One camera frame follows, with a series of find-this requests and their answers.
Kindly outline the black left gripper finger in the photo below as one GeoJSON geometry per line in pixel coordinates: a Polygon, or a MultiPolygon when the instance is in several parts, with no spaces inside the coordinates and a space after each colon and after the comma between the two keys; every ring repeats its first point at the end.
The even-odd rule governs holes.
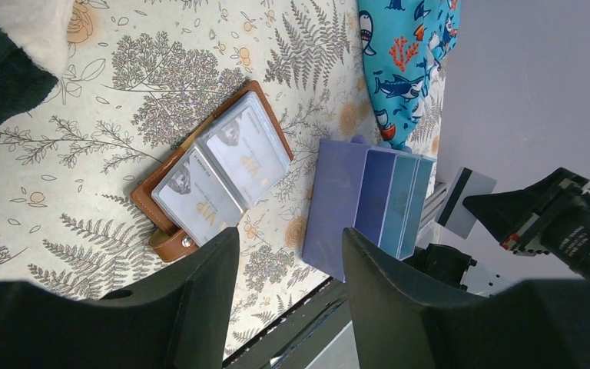
{"type": "Polygon", "coordinates": [[[0,281],[0,368],[219,368],[238,262],[227,228],[98,300],[0,281]]]}

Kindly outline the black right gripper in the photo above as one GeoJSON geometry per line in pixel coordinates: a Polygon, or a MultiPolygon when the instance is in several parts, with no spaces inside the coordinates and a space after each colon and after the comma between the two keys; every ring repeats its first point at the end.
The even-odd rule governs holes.
{"type": "MultiPolygon", "coordinates": [[[[463,204],[507,251],[553,254],[590,278],[588,179],[565,168],[463,204]]],[[[343,232],[362,368],[590,368],[590,279],[525,280],[490,298],[438,281],[343,232]]]]}

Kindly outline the white magnetic stripe card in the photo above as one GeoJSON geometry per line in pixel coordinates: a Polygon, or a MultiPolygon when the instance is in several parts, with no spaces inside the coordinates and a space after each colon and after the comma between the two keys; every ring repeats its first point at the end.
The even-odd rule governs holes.
{"type": "Polygon", "coordinates": [[[463,204],[464,200],[471,196],[491,194],[496,184],[497,180],[494,178],[461,167],[436,215],[436,223],[462,239],[467,239],[477,218],[463,204]]]}

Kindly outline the brown leather card holder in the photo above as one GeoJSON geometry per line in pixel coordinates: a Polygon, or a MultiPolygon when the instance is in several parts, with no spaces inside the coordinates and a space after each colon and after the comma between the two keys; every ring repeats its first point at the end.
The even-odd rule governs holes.
{"type": "Polygon", "coordinates": [[[270,106],[270,103],[264,94],[259,81],[252,80],[240,88],[230,98],[228,98],[217,110],[201,122],[184,141],[178,145],[177,149],[166,159],[148,178],[143,180],[132,192],[131,200],[156,226],[157,229],[151,235],[149,245],[157,253],[162,261],[172,262],[183,256],[194,253],[198,245],[190,244],[187,241],[187,232],[179,228],[171,221],[168,216],[159,208],[151,197],[152,190],[159,184],[170,169],[174,167],[177,160],[180,159],[186,150],[196,141],[198,135],[203,133],[206,128],[212,124],[214,119],[219,118],[223,113],[229,111],[231,106],[238,102],[249,92],[257,94],[260,104],[270,119],[270,124],[275,129],[280,140],[280,146],[285,149],[288,155],[287,163],[293,160],[293,152],[284,136],[276,115],[270,106]]]}

